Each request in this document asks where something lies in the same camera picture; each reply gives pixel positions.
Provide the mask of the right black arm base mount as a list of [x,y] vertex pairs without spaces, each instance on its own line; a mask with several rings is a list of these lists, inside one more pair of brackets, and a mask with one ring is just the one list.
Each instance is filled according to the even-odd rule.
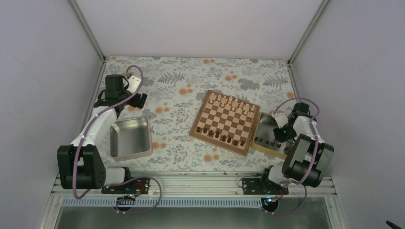
[[268,197],[261,198],[264,212],[276,211],[279,200],[289,194],[288,188],[282,187],[268,178],[258,176],[242,177],[238,181],[238,186],[243,190],[244,195],[268,195]]

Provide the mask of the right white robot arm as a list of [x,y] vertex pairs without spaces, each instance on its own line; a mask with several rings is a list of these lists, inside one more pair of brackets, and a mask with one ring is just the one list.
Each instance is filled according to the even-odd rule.
[[264,169],[258,182],[260,191],[276,193],[291,183],[317,187],[329,166],[334,147],[320,137],[309,104],[298,102],[288,116],[272,114],[268,121],[272,124],[272,133],[257,136],[255,141],[280,151],[286,158],[280,171],[271,167]]

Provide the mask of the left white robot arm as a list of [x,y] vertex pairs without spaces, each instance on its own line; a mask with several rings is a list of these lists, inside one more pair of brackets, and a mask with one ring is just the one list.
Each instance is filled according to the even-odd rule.
[[124,167],[104,165],[98,146],[126,105],[143,107],[147,95],[140,94],[139,90],[144,77],[111,74],[105,77],[105,83],[82,132],[69,145],[57,150],[60,182],[64,189],[101,189],[114,184],[120,193],[127,193],[133,187],[133,180],[126,176]]

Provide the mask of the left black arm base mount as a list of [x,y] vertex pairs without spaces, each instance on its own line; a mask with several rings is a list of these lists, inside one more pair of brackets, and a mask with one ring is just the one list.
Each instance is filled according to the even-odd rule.
[[[102,194],[118,194],[119,197],[116,200],[116,203],[118,203],[121,200],[121,203],[118,205],[131,205],[135,204],[135,200],[137,197],[140,195],[146,195],[148,194],[149,191],[149,184],[150,184],[150,179],[149,178],[139,178],[136,180],[133,180],[127,184],[121,185],[121,186],[108,186],[108,187],[103,187],[101,189]],[[113,206],[113,208],[116,208],[120,211],[128,211],[131,209],[131,207],[116,207]]]

